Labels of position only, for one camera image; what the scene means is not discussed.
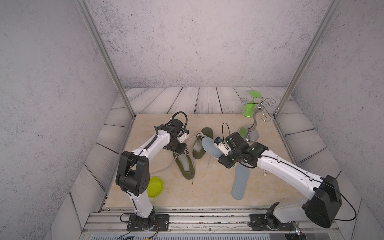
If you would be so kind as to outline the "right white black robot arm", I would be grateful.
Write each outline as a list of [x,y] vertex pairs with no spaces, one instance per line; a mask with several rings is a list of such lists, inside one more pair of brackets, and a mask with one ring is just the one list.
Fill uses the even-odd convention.
[[279,177],[305,198],[297,203],[276,202],[267,210],[263,225],[276,231],[289,222],[311,221],[322,228],[330,228],[346,199],[338,181],[327,175],[321,177],[303,170],[279,157],[268,147],[247,142],[237,144],[234,139],[217,138],[214,146],[221,152],[219,163],[231,168],[235,163],[246,168],[260,168]]

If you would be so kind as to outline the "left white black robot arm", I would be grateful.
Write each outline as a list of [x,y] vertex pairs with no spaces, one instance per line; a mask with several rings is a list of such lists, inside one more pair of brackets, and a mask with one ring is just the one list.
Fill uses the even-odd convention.
[[187,114],[179,111],[166,124],[155,126],[155,134],[142,146],[132,152],[125,151],[120,156],[116,185],[128,194],[134,204],[135,215],[140,220],[151,219],[154,213],[147,193],[150,163],[162,149],[176,156],[186,153],[187,124]]

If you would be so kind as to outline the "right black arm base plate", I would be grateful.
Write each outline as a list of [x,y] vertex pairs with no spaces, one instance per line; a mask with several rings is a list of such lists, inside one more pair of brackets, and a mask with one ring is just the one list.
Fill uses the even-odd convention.
[[274,215],[250,214],[248,226],[253,231],[292,231],[292,223],[281,223]]

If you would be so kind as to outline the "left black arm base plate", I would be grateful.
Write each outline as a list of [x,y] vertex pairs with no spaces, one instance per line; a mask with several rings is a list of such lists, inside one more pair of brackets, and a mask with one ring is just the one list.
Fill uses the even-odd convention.
[[141,218],[130,214],[128,232],[167,232],[169,230],[170,215],[151,214],[148,218]]

